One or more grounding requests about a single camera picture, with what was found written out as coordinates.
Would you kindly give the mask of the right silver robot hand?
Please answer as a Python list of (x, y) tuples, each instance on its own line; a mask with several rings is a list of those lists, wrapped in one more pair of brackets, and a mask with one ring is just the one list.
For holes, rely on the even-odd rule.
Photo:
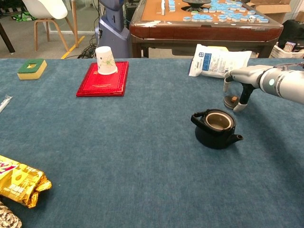
[(265, 68), (263, 65), (256, 65), (230, 70), (225, 73), (223, 85), (224, 92), (228, 91), (229, 85), (232, 81), (240, 82), (243, 86), (239, 102), (233, 107), (233, 111), (235, 113), (244, 110), (253, 90), (260, 88), (259, 80), (264, 71)]

